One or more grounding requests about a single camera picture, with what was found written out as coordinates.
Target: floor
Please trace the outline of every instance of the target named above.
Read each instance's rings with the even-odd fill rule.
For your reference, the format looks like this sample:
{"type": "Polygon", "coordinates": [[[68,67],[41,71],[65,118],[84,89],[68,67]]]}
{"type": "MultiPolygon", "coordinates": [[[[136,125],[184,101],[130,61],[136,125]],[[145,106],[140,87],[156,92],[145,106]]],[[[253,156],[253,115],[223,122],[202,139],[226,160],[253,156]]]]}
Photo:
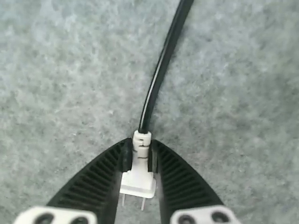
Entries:
{"type": "MultiPolygon", "coordinates": [[[[137,128],[178,0],[0,1],[0,220],[137,128]]],[[[299,1],[195,0],[154,110],[243,223],[299,219],[299,1]]],[[[117,224],[160,223],[127,197],[117,224]]]]}

